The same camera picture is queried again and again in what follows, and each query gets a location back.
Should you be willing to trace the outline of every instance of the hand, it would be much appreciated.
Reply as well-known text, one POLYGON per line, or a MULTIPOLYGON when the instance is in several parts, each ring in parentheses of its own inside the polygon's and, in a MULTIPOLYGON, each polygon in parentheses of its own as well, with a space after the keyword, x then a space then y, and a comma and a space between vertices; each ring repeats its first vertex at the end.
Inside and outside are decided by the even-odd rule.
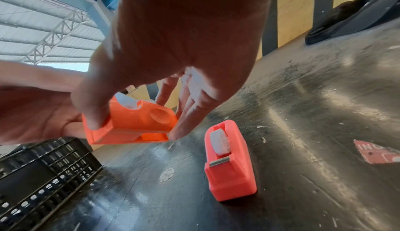
POLYGON ((91 129, 122 88, 163 80, 164 105, 182 77, 176 140, 234 95, 254 65, 270 0, 120 0, 110 34, 72 93, 91 129))
POLYGON ((0 61, 0 145, 85 138, 70 92, 84 74, 0 61))

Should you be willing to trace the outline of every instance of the black plastic crate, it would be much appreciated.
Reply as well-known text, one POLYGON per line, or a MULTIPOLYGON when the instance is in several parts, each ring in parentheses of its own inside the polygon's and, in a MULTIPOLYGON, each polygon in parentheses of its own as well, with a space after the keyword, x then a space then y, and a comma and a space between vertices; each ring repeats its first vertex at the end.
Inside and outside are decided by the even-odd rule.
POLYGON ((34 231, 101 164, 78 139, 27 144, 0 158, 0 231, 34 231))

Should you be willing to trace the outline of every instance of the sky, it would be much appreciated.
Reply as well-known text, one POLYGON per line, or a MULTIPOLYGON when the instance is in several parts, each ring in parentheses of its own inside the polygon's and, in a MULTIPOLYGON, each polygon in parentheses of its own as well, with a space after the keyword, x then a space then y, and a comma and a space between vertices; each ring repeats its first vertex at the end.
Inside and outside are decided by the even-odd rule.
POLYGON ((39 63, 38 65, 52 68, 71 69, 81 72, 86 72, 89 67, 89 63, 39 63))

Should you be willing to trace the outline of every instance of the dirty table surface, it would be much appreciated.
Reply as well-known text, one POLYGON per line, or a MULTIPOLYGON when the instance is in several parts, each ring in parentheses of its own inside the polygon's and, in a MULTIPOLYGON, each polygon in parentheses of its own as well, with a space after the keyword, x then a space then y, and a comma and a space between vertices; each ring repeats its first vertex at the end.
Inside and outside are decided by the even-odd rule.
POLYGON ((187 137, 95 151, 104 169, 41 230, 399 230, 399 58, 399 21, 309 47, 300 38, 258 61, 187 137), (247 141, 258 192, 218 203, 203 138, 225 119, 247 141))

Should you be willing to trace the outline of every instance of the red sticker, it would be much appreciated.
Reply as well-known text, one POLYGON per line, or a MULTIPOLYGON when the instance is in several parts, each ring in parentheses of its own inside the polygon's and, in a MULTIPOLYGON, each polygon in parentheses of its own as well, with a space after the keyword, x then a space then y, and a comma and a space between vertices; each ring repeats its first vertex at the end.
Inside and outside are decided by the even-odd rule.
POLYGON ((369 164, 398 163, 400 162, 400 151, 385 148, 371 142, 354 140, 358 152, 369 164))

